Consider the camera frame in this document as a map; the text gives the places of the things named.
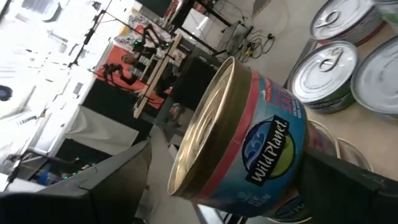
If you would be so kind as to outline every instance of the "table surface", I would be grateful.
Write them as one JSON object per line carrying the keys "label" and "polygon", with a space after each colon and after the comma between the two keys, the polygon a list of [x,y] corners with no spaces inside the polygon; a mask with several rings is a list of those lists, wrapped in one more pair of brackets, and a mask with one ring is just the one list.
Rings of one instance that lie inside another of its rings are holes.
{"label": "table surface", "polygon": [[139,98],[143,97],[143,99],[137,100],[136,104],[134,105],[133,113],[134,113],[135,118],[140,117],[142,110],[144,109],[145,105],[148,102],[148,98],[150,97],[150,94],[154,90],[157,82],[159,81],[160,77],[163,74],[163,71],[165,70],[168,62],[170,61],[170,57],[168,55],[171,55],[174,52],[174,50],[177,49],[181,40],[182,40],[182,34],[178,34],[174,38],[173,44],[168,49],[167,55],[162,60],[158,60],[158,62],[156,63],[155,69],[151,73],[151,75],[147,81],[150,84],[146,85],[144,87],[144,89],[141,91],[141,94],[139,95]]}
{"label": "table surface", "polygon": [[[370,41],[358,47],[361,60],[379,44],[394,35],[389,25]],[[336,137],[354,144],[373,166],[374,172],[398,180],[398,122],[385,122],[358,103],[335,114],[316,114],[309,119],[324,124]]]}

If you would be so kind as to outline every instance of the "blue can label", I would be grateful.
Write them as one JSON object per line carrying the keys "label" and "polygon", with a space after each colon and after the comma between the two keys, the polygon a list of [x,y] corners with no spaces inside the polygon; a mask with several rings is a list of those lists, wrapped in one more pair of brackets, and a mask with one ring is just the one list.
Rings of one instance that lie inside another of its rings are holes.
{"label": "blue can label", "polygon": [[245,217],[262,215],[288,190],[303,152],[303,105],[257,72],[239,127],[193,200]]}

